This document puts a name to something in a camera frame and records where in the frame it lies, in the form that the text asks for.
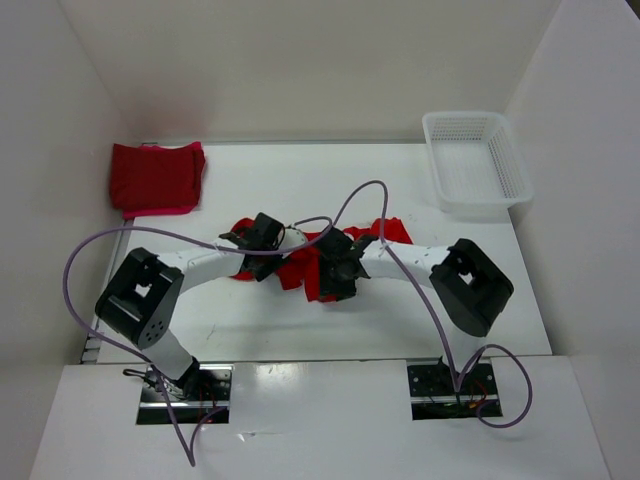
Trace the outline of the bright red t shirt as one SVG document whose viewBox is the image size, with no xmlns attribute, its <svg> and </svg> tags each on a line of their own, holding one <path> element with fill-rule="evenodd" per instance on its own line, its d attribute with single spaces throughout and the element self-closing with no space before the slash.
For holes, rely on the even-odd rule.
<svg viewBox="0 0 640 480">
<path fill-rule="evenodd" d="M 342 229 L 341 231 L 346 233 L 352 240 L 356 240 L 365 234 L 375 235 L 379 238 L 380 219 L 376 219 L 366 228 L 351 226 Z M 384 233 L 387 240 L 402 244 L 413 244 L 403 222 L 398 218 L 394 217 L 385 220 Z M 285 264 L 274 272 L 279 278 L 282 289 L 287 291 L 304 287 L 304 291 L 309 302 L 323 302 L 319 300 L 318 259 L 319 251 L 317 250 L 317 243 L 310 247 L 297 250 L 284 258 Z"/>
</svg>

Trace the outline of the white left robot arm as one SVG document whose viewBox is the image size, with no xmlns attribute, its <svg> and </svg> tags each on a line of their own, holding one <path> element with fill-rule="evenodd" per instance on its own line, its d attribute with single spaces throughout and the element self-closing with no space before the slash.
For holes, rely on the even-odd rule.
<svg viewBox="0 0 640 480">
<path fill-rule="evenodd" d="M 164 376 L 166 391 L 176 399 L 188 399 L 209 388 L 212 380 L 170 330 L 179 296 L 240 273 L 263 280 L 281 266 L 284 256 L 261 253 L 277 250 L 284 238 L 284 225 L 260 213 L 252 225 L 222 234 L 208 247 L 163 255 L 136 248 L 100 295 L 95 313 L 154 364 Z"/>
</svg>

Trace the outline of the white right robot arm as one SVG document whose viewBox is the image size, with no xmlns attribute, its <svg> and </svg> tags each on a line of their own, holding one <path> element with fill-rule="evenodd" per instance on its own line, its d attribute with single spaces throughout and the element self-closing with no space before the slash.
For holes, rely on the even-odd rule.
<svg viewBox="0 0 640 480">
<path fill-rule="evenodd" d="M 514 293 L 511 280 L 476 243 L 461 238 L 452 246 L 427 247 L 371 234 L 353 240 L 332 229 L 314 247 L 321 298 L 352 298 L 359 279 L 407 281 L 422 299 L 426 288 L 433 290 L 448 319 L 443 322 L 427 307 L 443 341 L 440 385 L 459 393 L 471 384 L 478 350 Z"/>
</svg>

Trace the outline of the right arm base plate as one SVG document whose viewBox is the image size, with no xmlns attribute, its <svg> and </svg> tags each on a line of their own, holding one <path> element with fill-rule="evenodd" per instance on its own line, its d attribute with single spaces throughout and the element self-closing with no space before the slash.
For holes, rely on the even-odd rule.
<svg viewBox="0 0 640 480">
<path fill-rule="evenodd" d="M 449 368 L 438 359 L 406 365 L 413 420 L 449 420 L 502 416 L 492 365 L 480 361 L 454 391 Z"/>
</svg>

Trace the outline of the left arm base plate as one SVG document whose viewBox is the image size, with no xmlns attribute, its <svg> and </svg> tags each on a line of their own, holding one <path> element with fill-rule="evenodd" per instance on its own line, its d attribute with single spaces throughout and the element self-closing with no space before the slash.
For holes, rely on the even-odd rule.
<svg viewBox="0 0 640 480">
<path fill-rule="evenodd" d="M 201 420 L 207 424 L 227 424 L 229 421 L 233 377 L 230 364 L 202 365 L 196 385 L 184 388 L 165 378 L 160 381 L 151 368 L 127 368 L 123 370 L 123 375 L 142 381 L 136 420 L 138 425 L 171 423 L 161 381 L 178 424 L 196 425 Z"/>
</svg>

